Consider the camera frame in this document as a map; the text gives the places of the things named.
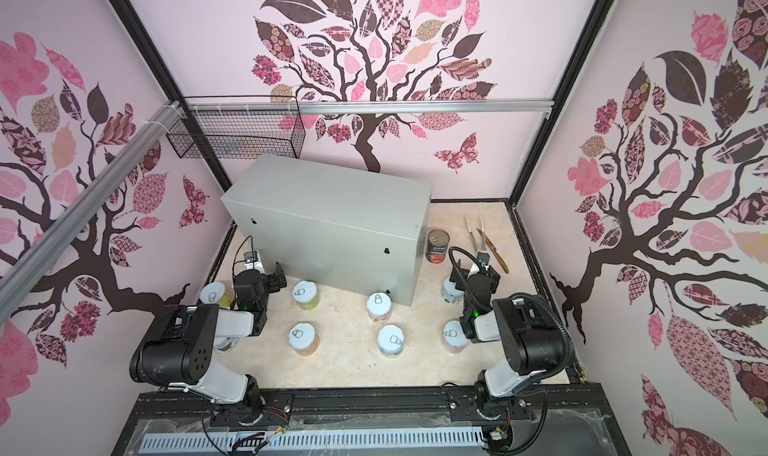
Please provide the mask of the teal label coconut can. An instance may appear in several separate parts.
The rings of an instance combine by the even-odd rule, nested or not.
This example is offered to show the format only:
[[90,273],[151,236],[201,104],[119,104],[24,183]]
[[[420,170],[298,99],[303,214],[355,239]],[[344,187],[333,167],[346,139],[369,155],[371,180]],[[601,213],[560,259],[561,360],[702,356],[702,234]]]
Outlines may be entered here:
[[383,356],[399,356],[405,346],[405,334],[396,325],[386,325],[380,329],[377,335],[377,344]]

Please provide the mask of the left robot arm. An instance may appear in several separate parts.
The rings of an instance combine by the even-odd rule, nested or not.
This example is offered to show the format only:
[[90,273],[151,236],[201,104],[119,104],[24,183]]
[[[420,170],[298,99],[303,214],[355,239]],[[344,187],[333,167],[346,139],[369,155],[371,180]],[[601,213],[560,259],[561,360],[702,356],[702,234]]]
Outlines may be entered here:
[[263,332],[269,297],[287,287],[284,270],[246,269],[233,277],[234,306],[166,306],[155,317],[129,365],[133,381],[169,391],[190,392],[221,408],[216,424],[253,426],[266,402],[256,378],[235,372],[214,357],[223,340],[255,338]]

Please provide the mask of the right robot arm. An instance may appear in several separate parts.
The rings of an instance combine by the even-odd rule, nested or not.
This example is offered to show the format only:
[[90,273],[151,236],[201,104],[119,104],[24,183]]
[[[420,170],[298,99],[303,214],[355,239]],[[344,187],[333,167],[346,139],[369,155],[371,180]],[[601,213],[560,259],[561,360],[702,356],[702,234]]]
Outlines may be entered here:
[[570,335],[546,300],[526,293],[495,299],[499,279],[490,267],[455,266],[442,290],[445,299],[463,297],[461,317],[442,330],[446,350],[459,353],[471,344],[501,344],[501,359],[481,371],[472,392],[454,403],[491,421],[498,416],[485,410],[488,403],[520,397],[564,371],[574,357]]

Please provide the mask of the green label can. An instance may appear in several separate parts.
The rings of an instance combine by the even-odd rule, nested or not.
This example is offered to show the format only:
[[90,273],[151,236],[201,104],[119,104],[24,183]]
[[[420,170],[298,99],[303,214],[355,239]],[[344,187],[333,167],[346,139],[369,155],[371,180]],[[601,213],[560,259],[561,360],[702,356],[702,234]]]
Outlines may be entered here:
[[319,304],[318,287],[314,282],[301,281],[297,283],[292,291],[293,301],[302,310],[313,310]]

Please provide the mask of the orange label can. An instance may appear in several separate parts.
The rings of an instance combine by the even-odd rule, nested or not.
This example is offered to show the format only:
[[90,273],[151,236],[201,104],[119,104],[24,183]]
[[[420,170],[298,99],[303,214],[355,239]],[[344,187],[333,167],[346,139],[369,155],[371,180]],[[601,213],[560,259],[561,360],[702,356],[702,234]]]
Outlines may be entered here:
[[300,356],[310,356],[319,347],[317,330],[311,323],[299,323],[295,325],[288,336],[290,347]]

